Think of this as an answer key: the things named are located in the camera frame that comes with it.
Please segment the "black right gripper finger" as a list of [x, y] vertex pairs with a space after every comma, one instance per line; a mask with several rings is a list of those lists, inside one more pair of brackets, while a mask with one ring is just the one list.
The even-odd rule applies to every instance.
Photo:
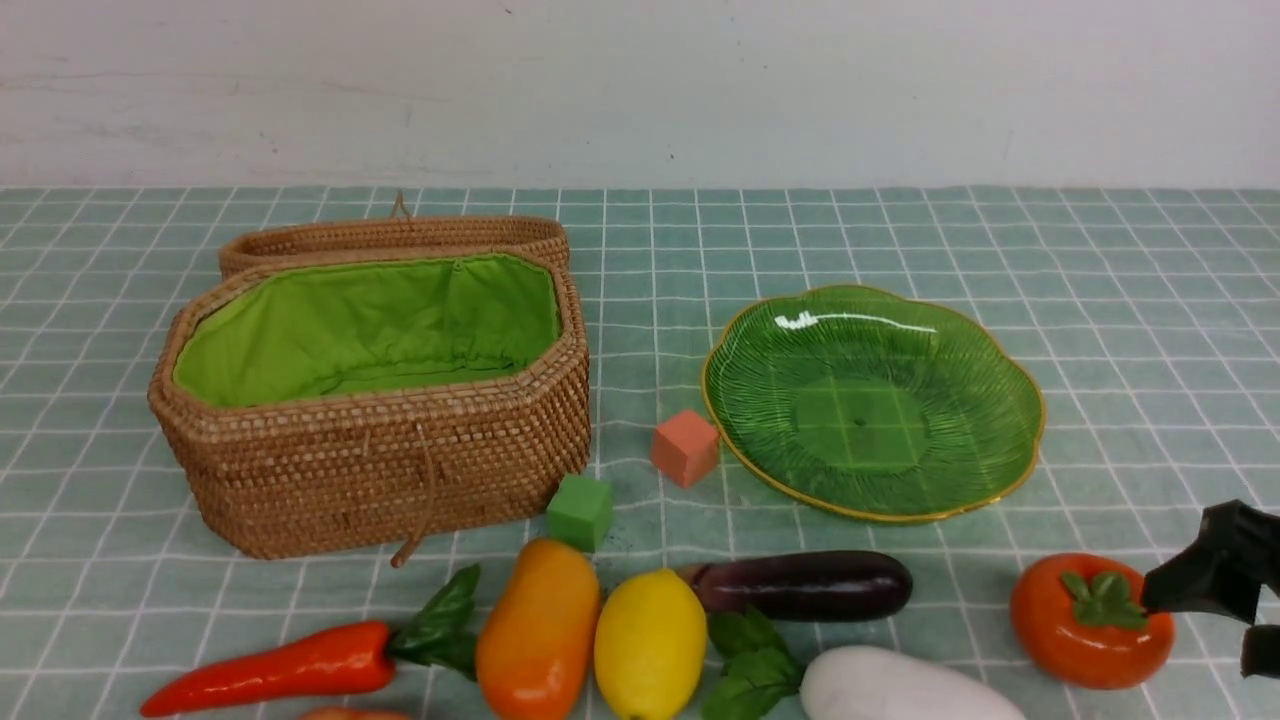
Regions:
[[1254, 625], [1263, 588], [1279, 593], [1279, 518], [1231, 500], [1204, 509], [1193, 542], [1146, 573], [1140, 606]]
[[1242, 678], [1280, 678], [1280, 625], [1248, 626], [1242, 638]]

